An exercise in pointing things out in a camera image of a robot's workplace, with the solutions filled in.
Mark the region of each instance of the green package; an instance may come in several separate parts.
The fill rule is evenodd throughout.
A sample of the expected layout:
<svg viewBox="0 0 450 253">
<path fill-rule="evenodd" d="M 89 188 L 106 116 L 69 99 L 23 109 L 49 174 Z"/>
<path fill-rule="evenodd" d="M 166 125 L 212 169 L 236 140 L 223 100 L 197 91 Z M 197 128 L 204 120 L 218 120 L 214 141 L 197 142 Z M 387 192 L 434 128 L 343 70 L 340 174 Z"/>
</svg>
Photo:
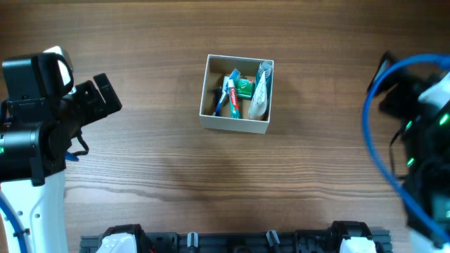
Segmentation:
<svg viewBox="0 0 450 253">
<path fill-rule="evenodd" d="M 238 98 L 252 100 L 253 93 L 255 92 L 255 82 L 253 80 L 238 79 L 235 85 Z"/>
</svg>

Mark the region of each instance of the wooden table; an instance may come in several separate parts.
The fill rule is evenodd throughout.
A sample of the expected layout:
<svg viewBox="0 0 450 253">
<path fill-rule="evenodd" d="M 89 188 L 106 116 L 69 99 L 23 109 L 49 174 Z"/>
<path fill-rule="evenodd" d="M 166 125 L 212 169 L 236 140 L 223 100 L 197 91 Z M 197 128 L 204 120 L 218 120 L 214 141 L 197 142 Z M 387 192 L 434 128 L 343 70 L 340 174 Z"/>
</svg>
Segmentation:
<svg viewBox="0 0 450 253">
<path fill-rule="evenodd" d="M 399 57 L 450 52 L 449 7 L 376 0 L 4 4 L 0 58 L 61 45 L 76 83 L 105 72 L 124 106 L 84 127 L 91 152 L 67 163 L 71 252 L 81 235 L 126 223 L 147 232 L 222 233 L 325 229 L 334 220 L 390 229 L 395 252 L 410 252 L 401 201 L 363 145 L 361 106 L 385 50 Z M 265 135 L 202 129 L 208 53 L 275 60 Z M 379 101 L 373 135 L 387 157 L 399 123 L 378 113 Z M 74 143 L 71 150 L 79 149 Z M 401 144 L 394 149 L 405 163 Z"/>
</svg>

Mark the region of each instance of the black base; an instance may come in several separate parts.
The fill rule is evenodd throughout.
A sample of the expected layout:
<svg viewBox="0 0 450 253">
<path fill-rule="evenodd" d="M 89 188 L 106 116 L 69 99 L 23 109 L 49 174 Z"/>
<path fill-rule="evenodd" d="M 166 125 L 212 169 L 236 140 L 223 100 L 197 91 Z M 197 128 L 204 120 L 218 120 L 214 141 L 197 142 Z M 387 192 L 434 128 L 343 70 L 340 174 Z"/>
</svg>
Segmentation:
<svg viewBox="0 0 450 253">
<path fill-rule="evenodd" d="M 371 230 L 377 253 L 392 253 L 390 232 Z M 157 253 L 190 253 L 187 235 L 177 233 L 146 233 Z M 279 233 L 280 253 L 338 253 L 339 248 L 325 250 L 330 230 Z M 200 234 L 196 253 L 273 253 L 266 233 Z M 82 236 L 80 253 L 94 253 L 101 245 L 102 235 Z"/>
</svg>

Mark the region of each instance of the white box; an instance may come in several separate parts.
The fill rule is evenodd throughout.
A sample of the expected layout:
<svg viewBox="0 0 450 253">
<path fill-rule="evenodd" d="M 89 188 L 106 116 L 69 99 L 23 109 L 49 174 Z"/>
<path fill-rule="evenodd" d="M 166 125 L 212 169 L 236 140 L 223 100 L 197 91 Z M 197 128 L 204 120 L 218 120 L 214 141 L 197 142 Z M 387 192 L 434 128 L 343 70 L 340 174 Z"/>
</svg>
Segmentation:
<svg viewBox="0 0 450 253">
<path fill-rule="evenodd" d="M 272 107 L 272 90 L 274 86 L 274 61 L 267 60 L 272 64 L 272 84 L 268 91 L 268 108 L 264 120 L 252 120 L 248 118 L 248 107 L 250 100 L 241 100 L 239 110 L 242 119 L 232 119 L 229 115 L 229 102 L 222 108 L 223 117 L 212 116 L 214 112 L 214 95 L 208 93 L 208 89 L 222 85 L 225 75 L 230 75 L 236 68 L 241 76 L 255 79 L 259 64 L 265 60 L 254 58 L 241 58 L 232 56 L 208 55 L 203 81 L 202 101 L 200 103 L 200 122 L 202 127 L 211 129 L 223 129 L 231 131 L 244 131 L 256 134 L 265 134 L 270 122 Z"/>
</svg>

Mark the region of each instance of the wooden surface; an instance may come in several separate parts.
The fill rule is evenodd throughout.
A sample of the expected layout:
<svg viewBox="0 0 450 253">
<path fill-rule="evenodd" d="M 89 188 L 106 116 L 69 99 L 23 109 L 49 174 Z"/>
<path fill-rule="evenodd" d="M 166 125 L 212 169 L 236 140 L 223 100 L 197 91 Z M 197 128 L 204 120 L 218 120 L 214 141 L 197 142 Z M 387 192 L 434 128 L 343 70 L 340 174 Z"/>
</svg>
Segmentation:
<svg viewBox="0 0 450 253">
<path fill-rule="evenodd" d="M 126 223 L 218 233 L 343 219 L 390 229 L 394 251 L 410 252 L 402 204 L 363 145 L 361 106 L 385 50 L 450 52 L 449 11 L 443 1 L 4 4 L 0 60 L 61 45 L 76 83 L 105 72 L 124 106 L 84 128 L 91 152 L 67 164 L 71 252 L 81 235 Z M 266 135 L 201 128 L 208 53 L 275 60 Z M 399 124 L 377 102 L 387 157 Z"/>
</svg>

